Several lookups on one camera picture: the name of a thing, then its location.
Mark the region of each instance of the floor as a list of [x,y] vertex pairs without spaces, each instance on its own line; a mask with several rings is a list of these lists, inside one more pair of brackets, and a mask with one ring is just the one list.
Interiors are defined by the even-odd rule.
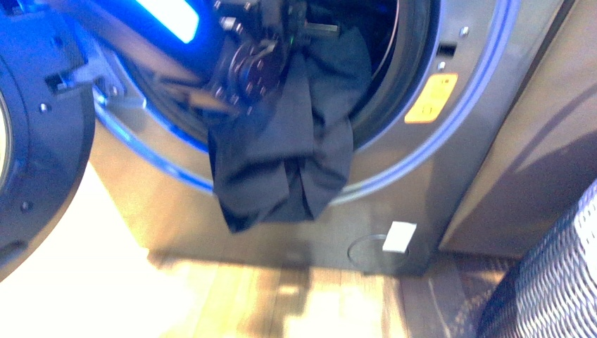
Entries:
[[397,278],[156,256],[98,150],[62,221],[0,283],[0,337],[468,338],[513,264],[440,254],[424,277]]

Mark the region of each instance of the gray metal panel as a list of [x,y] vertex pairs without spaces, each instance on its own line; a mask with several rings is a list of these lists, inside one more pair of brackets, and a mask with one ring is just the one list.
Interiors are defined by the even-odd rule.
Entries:
[[441,248],[519,256],[597,177],[597,2],[578,0],[449,225]]

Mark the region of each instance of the screw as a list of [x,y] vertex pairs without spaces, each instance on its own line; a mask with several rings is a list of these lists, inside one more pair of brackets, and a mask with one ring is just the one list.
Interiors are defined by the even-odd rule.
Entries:
[[29,210],[31,210],[31,202],[22,202],[21,205],[20,205],[20,210],[23,213],[26,213]]
[[469,32],[469,27],[468,26],[462,27],[460,29],[460,34],[458,34],[458,36],[460,36],[461,38],[464,39],[464,38],[466,38],[468,36],[468,32]]
[[52,107],[50,107],[49,104],[40,104],[39,105],[39,112],[42,113],[42,114],[43,113],[47,113],[47,112],[49,112],[51,110],[52,110]]

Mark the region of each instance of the blue led light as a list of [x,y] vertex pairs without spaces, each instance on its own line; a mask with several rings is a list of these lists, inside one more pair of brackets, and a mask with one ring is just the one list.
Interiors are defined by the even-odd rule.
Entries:
[[195,38],[199,14],[185,0],[137,0],[185,44]]

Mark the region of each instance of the yellow warning label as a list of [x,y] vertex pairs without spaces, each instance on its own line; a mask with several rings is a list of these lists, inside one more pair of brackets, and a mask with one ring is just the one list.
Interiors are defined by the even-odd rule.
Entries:
[[405,123],[431,123],[437,119],[450,98],[458,74],[433,74],[427,80],[423,92],[404,116]]

